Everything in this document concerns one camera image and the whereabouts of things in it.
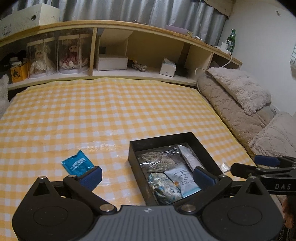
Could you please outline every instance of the blue packet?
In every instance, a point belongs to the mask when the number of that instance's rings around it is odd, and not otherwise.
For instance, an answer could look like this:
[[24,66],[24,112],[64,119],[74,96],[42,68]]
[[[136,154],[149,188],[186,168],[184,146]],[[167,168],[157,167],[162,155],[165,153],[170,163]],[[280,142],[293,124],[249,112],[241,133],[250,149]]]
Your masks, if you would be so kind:
[[78,177],[94,167],[82,150],[79,150],[76,155],[62,161],[62,165],[70,175],[76,175]]

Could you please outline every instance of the fluffy pillow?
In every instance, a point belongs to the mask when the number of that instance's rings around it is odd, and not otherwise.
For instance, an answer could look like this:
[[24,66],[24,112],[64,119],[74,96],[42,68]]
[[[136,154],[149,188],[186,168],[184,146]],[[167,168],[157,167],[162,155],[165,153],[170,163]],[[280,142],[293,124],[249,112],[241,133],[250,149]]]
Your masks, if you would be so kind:
[[254,114],[271,102],[269,91],[264,90],[244,71],[220,67],[210,68],[208,72],[241,105],[247,115]]
[[278,113],[249,143],[256,155],[296,157],[296,119]]
[[8,82],[9,78],[7,74],[0,78],[0,119],[9,106],[9,101],[7,98]]

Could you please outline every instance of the plastic bag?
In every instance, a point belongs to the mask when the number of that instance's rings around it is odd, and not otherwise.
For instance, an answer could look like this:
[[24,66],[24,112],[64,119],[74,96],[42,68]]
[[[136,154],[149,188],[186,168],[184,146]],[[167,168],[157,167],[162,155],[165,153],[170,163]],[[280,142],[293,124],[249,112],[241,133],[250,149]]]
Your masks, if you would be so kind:
[[62,165],[70,175],[76,176],[81,176],[94,167],[82,150],[79,150],[76,155],[62,161]]
[[180,155],[175,145],[140,152],[137,154],[137,159],[143,173],[148,177],[152,172],[164,172],[183,162]]
[[182,199],[180,190],[163,173],[151,173],[148,177],[148,184],[157,200],[162,204],[171,204]]
[[230,171],[230,167],[227,165],[226,162],[222,163],[222,165],[219,166],[219,167],[220,167],[220,169],[221,169],[221,171],[222,171],[223,173],[226,173],[226,172]]
[[192,173],[183,163],[179,163],[175,168],[165,171],[164,173],[181,190],[183,198],[201,190],[200,187],[195,184]]
[[178,145],[178,149],[182,153],[182,156],[185,159],[191,171],[194,171],[194,168],[196,167],[204,168],[203,165],[200,163],[200,161],[192,154],[189,148],[182,145]]

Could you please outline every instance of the yellow box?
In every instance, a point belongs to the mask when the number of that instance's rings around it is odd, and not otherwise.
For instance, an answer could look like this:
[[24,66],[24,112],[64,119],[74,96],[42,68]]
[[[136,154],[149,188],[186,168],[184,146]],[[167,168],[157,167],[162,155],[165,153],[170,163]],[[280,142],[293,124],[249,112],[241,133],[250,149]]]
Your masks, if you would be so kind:
[[21,67],[14,67],[14,68],[10,69],[13,83],[20,82],[20,81],[23,81],[26,78],[28,78],[28,67],[27,67],[27,65],[28,64],[25,63]]

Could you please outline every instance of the white box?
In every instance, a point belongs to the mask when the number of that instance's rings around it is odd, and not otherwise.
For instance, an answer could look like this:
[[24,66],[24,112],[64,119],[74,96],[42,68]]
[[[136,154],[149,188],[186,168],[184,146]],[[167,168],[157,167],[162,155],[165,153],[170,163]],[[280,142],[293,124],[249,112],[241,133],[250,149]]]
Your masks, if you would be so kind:
[[108,54],[99,54],[96,69],[99,70],[119,70],[126,69],[128,57]]
[[1,20],[0,38],[40,25],[58,23],[59,15],[58,8],[44,3],[24,8]]
[[163,63],[161,64],[160,74],[174,77],[176,71],[176,65],[174,62],[168,60],[167,58],[163,58]]

